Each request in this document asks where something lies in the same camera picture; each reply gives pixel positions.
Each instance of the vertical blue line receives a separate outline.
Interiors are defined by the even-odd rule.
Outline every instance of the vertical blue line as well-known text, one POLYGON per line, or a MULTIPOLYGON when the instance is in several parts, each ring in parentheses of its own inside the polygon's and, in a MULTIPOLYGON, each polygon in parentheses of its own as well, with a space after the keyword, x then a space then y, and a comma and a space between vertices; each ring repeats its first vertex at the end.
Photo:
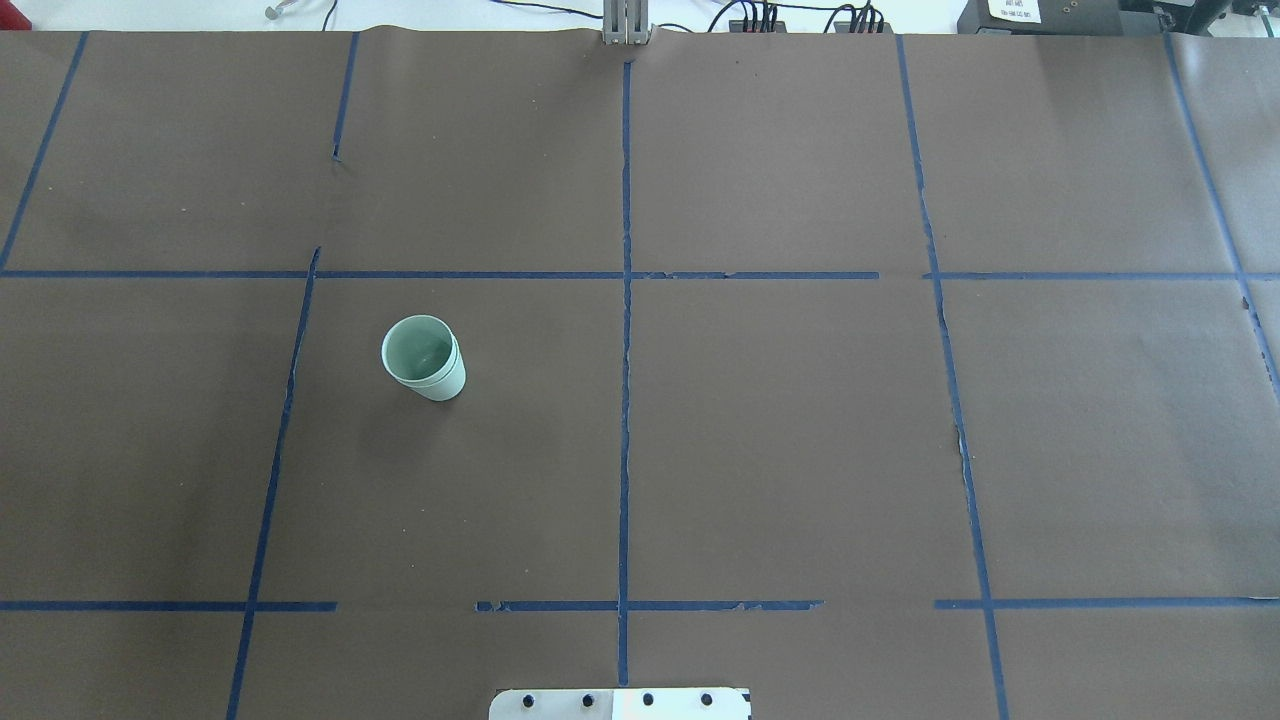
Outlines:
POLYGON ((342 81, 342 99, 338 100, 338 122, 333 126, 333 159, 338 160, 342 146, 342 127, 347 122, 347 99, 351 97, 351 76, 356 72, 356 49, 360 47, 360 32, 351 33, 351 50, 347 51, 347 77, 342 81))
POLYGON ((1235 282, 1240 286, 1240 295, 1249 305, 1249 323, 1253 325, 1253 337, 1258 342, 1258 351, 1262 352, 1262 364, 1267 368, 1267 377, 1271 380, 1271 392, 1280 401, 1280 377, 1276 377, 1275 355, 1271 354, 1271 343, 1267 342, 1267 333, 1262 329, 1262 320, 1258 318, 1258 304, 1253 301, 1253 292, 1249 290, 1249 281, 1244 275, 1244 264, 1240 263, 1240 252, 1235 247, 1235 237, 1230 225, 1226 224, 1226 213, 1222 211, 1222 200, 1217 195, 1217 184, 1212 173, 1208 172, 1208 161, 1204 159, 1204 149, 1201 146, 1199 132, 1196 131, 1196 120, 1192 119, 1190 106, 1187 105, 1187 94, 1183 91, 1183 74, 1178 69, 1178 58, 1174 53, 1174 41, 1165 33, 1165 55, 1169 56, 1169 72, 1174 78, 1174 95, 1178 96, 1178 108, 1183 113, 1183 122, 1187 123, 1187 135, 1192 141, 1192 150, 1196 152, 1196 163, 1199 165, 1201 177, 1204 178, 1204 187, 1213 205, 1213 215, 1217 218, 1217 227, 1222 232, 1222 242, 1226 245, 1226 254, 1231 258, 1231 269, 1235 270, 1235 282))
POLYGON ((622 64, 622 459, 618 468, 618 687, 627 687, 631 582, 631 60, 622 64))
POLYGON ((36 188, 36 177, 40 176, 40 167, 45 164, 45 154, 49 152, 49 141, 54 138, 54 128, 58 127, 58 118, 63 114, 63 105, 67 104, 67 94, 72 90, 72 79, 79 68, 79 60, 84 56, 84 44, 88 41, 88 31, 81 33, 76 44, 76 53, 72 54, 72 64, 67 68, 67 77, 63 78, 63 88, 58 92, 58 101, 54 102, 54 111, 49 114, 49 124, 45 126, 45 136, 40 138, 40 149, 36 150, 36 159, 31 164, 31 173, 27 174, 27 184, 18 197, 18 208, 13 211, 13 220, 9 223, 9 234, 4 238, 4 249, 0 250, 0 270, 9 261, 13 252, 13 243, 18 240, 18 227, 22 225, 22 217, 27 213, 27 202, 31 192, 36 188))
POLYGON ((266 541, 271 534, 271 515, 275 512, 275 491, 280 483, 280 460, 284 454, 284 436, 289 432, 289 415, 293 413, 293 388, 298 375, 298 354, 302 351, 302 338, 307 333, 307 319, 311 315, 311 291, 316 284, 316 264, 320 261, 320 249, 311 254, 311 266, 307 269, 307 286, 302 292, 302 310, 298 313, 298 331, 293 336, 293 356, 289 360, 289 375, 284 386, 284 407, 280 410, 280 429, 275 433, 275 455, 271 457, 271 475, 266 482, 266 502, 262 505, 262 525, 257 532, 257 550, 253 553, 253 573, 248 580, 248 600, 244 603, 244 620, 241 625, 239 650, 236 653, 236 670, 232 674, 232 693, 227 702, 227 720, 234 720, 239 711, 239 693, 244 684, 244 662, 248 660, 248 644, 253 637, 253 616, 257 612, 257 592, 262 584, 262 565, 266 562, 266 541))
POLYGON ((969 436, 964 425, 964 409, 960 406, 960 383, 956 379, 955 355, 951 351, 951 331, 942 297, 942 270, 938 265, 937 245, 933 240, 933 222, 924 201, 924 163, 920 156, 920 138, 915 128, 915 106, 911 102, 911 83, 906 69, 906 47, 902 36, 897 41, 897 65, 902 76, 902 101, 906 105, 906 128, 911 137, 911 158, 915 164, 915 187, 920 196, 920 219, 924 223, 924 237, 928 240, 929 270, 932 273, 933 300, 938 315, 938 332, 942 337, 942 359, 947 368, 947 389, 951 393, 951 415, 956 427, 956 439, 960 447, 960 469, 964 474, 965 502, 969 509, 969 534, 973 539, 973 559, 978 566, 978 587, 982 592, 982 615, 987 624, 987 653, 991 656, 991 675, 996 689, 996 708, 1001 720, 1009 720, 1009 701, 1005 696, 1005 670, 1000 659, 1000 638, 996 634, 996 611, 991 602, 991 580, 987 575, 987 551, 982 542, 982 520, 978 515, 978 493, 973 486, 973 465, 969 461, 969 436))

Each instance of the white bracket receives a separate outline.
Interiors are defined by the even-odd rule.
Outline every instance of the white bracket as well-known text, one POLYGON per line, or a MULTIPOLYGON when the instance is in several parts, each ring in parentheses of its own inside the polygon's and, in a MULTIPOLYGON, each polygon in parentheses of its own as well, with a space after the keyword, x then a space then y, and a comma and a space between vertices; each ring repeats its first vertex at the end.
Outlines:
POLYGON ((605 45, 645 45, 650 35, 649 0, 604 0, 605 45))
POLYGON ((736 688, 503 691, 489 720, 750 720, 751 692, 736 688))

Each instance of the red object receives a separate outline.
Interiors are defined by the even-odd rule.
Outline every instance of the red object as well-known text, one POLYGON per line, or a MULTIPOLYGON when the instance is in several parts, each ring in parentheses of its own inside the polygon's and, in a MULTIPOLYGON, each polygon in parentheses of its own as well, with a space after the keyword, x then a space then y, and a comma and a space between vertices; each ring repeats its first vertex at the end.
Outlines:
POLYGON ((31 20, 9 0, 0 0, 0 29, 31 29, 31 20))

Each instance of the white label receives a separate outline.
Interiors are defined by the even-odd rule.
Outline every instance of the white label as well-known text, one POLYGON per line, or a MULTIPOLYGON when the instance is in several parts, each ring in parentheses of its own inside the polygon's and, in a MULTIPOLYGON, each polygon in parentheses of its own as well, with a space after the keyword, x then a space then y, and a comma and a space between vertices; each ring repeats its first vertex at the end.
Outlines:
POLYGON ((1011 23, 1038 23, 1039 0, 987 0, 991 17, 1011 23))

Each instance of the cup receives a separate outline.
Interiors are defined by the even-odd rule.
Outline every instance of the cup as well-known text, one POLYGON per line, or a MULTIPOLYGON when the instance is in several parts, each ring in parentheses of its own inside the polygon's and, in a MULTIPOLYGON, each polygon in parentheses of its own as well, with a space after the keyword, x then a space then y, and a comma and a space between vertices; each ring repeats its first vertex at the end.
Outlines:
POLYGON ((462 392, 467 382, 458 338, 431 315, 411 315, 387 331, 383 368, 399 384, 438 402, 462 392))

